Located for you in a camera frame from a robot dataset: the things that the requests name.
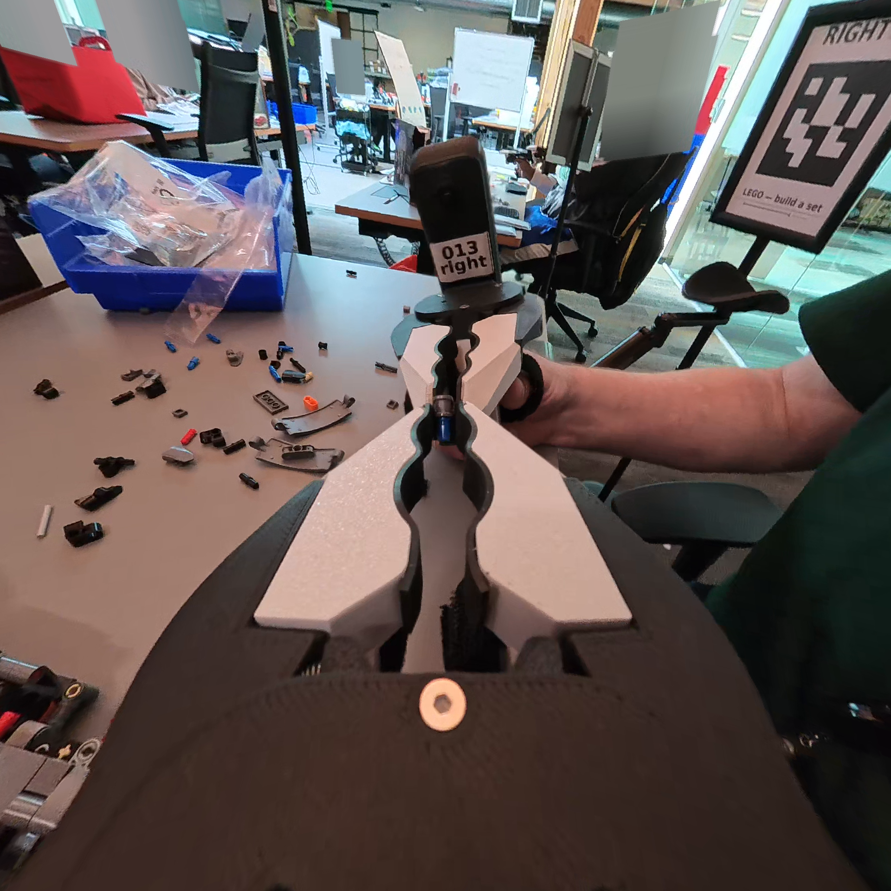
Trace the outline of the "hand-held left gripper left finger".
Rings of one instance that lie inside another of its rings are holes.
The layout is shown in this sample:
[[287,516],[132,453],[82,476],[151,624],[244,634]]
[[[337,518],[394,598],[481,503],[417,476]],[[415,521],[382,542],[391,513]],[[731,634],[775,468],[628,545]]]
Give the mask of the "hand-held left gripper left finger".
[[259,626],[326,633],[403,668],[420,613],[420,534],[435,422],[415,408],[325,478],[256,607]]

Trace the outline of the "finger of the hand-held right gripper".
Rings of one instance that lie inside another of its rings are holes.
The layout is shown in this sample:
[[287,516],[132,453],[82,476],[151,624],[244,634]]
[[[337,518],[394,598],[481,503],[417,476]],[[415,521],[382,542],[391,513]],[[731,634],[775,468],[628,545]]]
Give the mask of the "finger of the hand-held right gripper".
[[409,334],[399,367],[407,386],[406,414],[442,402],[446,396],[452,399],[452,386],[446,373],[438,377],[437,366],[442,360],[439,343],[451,333],[443,325],[426,324],[412,329]]
[[470,333],[456,334],[457,427],[465,405],[491,416],[517,379],[521,368],[517,322],[516,316],[490,316],[475,322]]

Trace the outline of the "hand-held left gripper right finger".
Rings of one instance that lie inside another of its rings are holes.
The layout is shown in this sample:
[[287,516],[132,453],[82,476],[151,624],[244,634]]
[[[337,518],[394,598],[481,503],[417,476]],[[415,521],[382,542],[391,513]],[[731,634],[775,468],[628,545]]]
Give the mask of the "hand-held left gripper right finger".
[[482,409],[459,406],[462,488],[476,509],[455,592],[455,659],[489,636],[519,652],[535,638],[615,631],[633,615],[568,480]]

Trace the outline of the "grey lego car model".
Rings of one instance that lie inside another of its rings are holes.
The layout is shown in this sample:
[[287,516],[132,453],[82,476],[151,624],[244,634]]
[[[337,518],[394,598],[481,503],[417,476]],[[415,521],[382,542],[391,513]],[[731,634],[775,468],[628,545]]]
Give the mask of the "grey lego car model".
[[90,774],[100,738],[71,725],[95,686],[1,653],[1,873],[17,871],[55,830]]

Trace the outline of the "scattered loose lego pieces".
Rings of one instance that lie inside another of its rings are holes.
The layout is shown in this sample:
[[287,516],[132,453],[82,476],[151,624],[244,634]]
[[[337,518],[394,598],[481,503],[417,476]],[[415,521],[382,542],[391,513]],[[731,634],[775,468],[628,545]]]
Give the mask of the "scattered loose lego pieces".
[[[281,357],[284,352],[293,352],[293,349],[290,345],[283,345],[281,342],[279,344],[279,353],[278,356]],[[230,365],[235,366],[241,362],[242,353],[238,351],[228,350],[226,352],[227,361],[229,361]],[[310,373],[301,372],[296,365],[296,359],[292,356],[291,364],[294,365],[294,368],[286,367],[283,371],[279,371],[279,363],[273,361],[270,365],[270,373],[277,381],[284,381],[285,383],[298,383],[303,384],[309,382],[312,375]],[[195,367],[200,364],[199,358],[193,356],[187,364],[188,370],[192,371]],[[136,398],[136,392],[142,393],[145,398],[156,398],[159,395],[163,395],[167,392],[166,385],[162,380],[161,373],[157,370],[152,371],[149,370],[144,372],[142,370],[131,370],[129,373],[124,374],[121,378],[122,381],[133,382],[136,381],[138,386],[136,386],[136,390],[128,389],[124,393],[120,395],[116,395],[114,398],[110,400],[111,405],[120,406],[128,401]],[[44,399],[51,400],[57,398],[60,393],[58,389],[52,384],[49,379],[44,379],[39,382],[38,385],[34,388],[33,391],[36,395],[40,395]],[[269,409],[269,411],[285,411],[287,407],[284,403],[277,399],[276,394],[273,391],[263,391],[262,393],[256,395],[255,401],[258,401],[259,404],[262,404],[263,407]],[[173,416],[177,418],[184,418],[187,412],[184,409],[177,408],[173,411]],[[221,449],[219,453],[221,454],[233,454],[236,453],[243,448],[247,447],[247,442],[244,438],[237,440],[236,442],[227,444],[225,437],[222,435],[220,429],[214,428],[210,430],[205,430],[200,433],[196,431],[196,429],[189,429],[187,433],[182,438],[181,442],[176,446],[172,446],[167,451],[163,453],[163,460],[170,466],[176,467],[186,467],[192,466],[194,464],[194,454],[186,447],[190,444],[196,437],[199,437],[200,443],[203,445],[213,446],[215,449]],[[115,477],[122,469],[126,467],[131,467],[135,465],[135,461],[129,458],[125,458],[123,456],[110,456],[104,458],[98,458],[95,460],[96,466],[102,471],[102,474],[106,478]],[[247,485],[249,488],[253,490],[259,490],[259,483],[251,477],[251,474],[242,472],[239,475],[239,480],[241,483]],[[111,486],[99,486],[92,493],[84,496],[81,499],[76,499],[75,504],[83,510],[86,511],[96,511],[106,504],[109,504],[113,501],[117,496],[119,496],[123,492],[123,488],[120,484],[115,484]],[[45,537],[47,534],[47,529],[49,525],[49,521],[52,515],[52,506],[48,505],[45,507],[42,518],[40,521],[40,526],[38,529],[38,538]],[[79,548],[82,546],[86,546],[89,543],[99,541],[104,537],[103,526],[98,521],[92,522],[83,522],[83,520],[77,520],[72,523],[69,523],[63,527],[63,535],[65,536],[66,541],[71,544],[71,546]]]

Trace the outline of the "dark upright box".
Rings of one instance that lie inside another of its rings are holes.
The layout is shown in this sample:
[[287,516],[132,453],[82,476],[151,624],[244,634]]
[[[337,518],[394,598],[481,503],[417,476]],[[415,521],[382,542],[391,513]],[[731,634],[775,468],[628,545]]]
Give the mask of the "dark upright box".
[[409,188],[410,167],[417,151],[416,138],[423,145],[424,134],[418,128],[402,119],[394,121],[395,152],[393,157],[393,184],[404,191]]

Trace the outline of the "pale tilted board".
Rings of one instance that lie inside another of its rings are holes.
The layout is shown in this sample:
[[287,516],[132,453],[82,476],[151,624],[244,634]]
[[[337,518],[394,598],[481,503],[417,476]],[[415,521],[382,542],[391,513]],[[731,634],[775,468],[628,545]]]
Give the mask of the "pale tilted board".
[[398,119],[417,128],[429,129],[420,89],[403,41],[377,30],[374,35],[395,86]]

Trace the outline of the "white whiteboard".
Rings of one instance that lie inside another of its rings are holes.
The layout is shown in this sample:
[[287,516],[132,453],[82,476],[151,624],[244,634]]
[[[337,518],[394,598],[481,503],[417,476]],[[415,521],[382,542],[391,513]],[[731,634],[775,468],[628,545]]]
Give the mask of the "white whiteboard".
[[535,40],[455,28],[452,98],[459,104],[520,112]]

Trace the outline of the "dark padded office chair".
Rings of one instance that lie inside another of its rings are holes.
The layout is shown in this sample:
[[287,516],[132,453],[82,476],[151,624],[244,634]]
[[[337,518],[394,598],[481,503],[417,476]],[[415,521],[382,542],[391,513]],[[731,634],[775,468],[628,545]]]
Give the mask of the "dark padded office chair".
[[639,486],[610,506],[643,541],[679,547],[672,568],[685,582],[699,580],[726,551],[753,547],[783,514],[762,491],[723,482]]

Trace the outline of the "grey monitor on stand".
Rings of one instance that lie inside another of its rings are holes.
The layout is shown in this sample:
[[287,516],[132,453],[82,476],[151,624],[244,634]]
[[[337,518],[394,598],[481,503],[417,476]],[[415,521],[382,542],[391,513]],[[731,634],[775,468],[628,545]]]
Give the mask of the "grey monitor on stand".
[[595,165],[611,61],[593,47],[570,41],[551,106],[546,161],[585,172]]

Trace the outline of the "black backpack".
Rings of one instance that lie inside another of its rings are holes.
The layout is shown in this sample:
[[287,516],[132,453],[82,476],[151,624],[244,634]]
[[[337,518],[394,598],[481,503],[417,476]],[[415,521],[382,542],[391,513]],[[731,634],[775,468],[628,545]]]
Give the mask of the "black backpack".
[[565,223],[573,252],[558,256],[551,287],[622,306],[661,255],[669,199],[693,155],[609,161],[576,175]]

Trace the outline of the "black floor lamp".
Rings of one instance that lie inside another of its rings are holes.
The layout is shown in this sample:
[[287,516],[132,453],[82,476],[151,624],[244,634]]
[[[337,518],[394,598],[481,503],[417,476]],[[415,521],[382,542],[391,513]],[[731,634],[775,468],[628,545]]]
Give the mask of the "black floor lamp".
[[293,219],[296,232],[297,252],[311,256],[313,251],[311,247],[303,178],[297,144],[297,128],[293,117],[291,101],[289,58],[286,49],[282,17],[283,3],[280,1],[261,1],[260,5],[264,18],[265,39],[270,55],[274,92],[279,112],[284,160],[287,168],[291,171]]

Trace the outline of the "black office chair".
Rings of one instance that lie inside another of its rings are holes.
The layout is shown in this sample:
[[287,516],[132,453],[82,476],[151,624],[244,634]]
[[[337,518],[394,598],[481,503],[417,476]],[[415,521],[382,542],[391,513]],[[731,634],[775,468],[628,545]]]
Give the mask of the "black office chair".
[[258,55],[203,41],[198,59],[201,90],[195,148],[184,141],[173,141],[172,126],[159,119],[132,114],[119,114],[117,118],[147,130],[155,150],[166,159],[260,166],[265,152],[280,162],[281,141],[259,141],[256,137]]

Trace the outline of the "blue plastic bin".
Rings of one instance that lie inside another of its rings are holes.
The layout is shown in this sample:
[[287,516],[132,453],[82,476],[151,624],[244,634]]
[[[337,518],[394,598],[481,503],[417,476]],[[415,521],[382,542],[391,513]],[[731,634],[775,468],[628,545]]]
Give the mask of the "blue plastic bin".
[[[283,189],[273,217],[274,260],[270,270],[241,274],[226,303],[228,311],[276,312],[284,309],[291,261],[283,259],[294,246],[291,172],[280,168]],[[194,269],[108,265],[89,256],[81,237],[99,235],[102,225],[78,221],[55,209],[50,192],[30,197],[33,224],[43,236],[53,261],[71,290],[94,295],[106,310],[137,312],[174,310],[194,283]]]

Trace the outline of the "pile of clear plastic bags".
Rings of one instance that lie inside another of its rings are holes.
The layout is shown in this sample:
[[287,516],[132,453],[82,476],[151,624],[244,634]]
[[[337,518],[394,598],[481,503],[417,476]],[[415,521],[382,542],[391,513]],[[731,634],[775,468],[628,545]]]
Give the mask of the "pile of clear plastic bags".
[[100,262],[197,271],[174,310],[142,309],[168,313],[169,338],[193,344],[226,310],[242,273],[273,268],[278,170],[269,159],[259,167],[166,161],[115,141],[46,191],[53,208],[104,226],[80,238]]

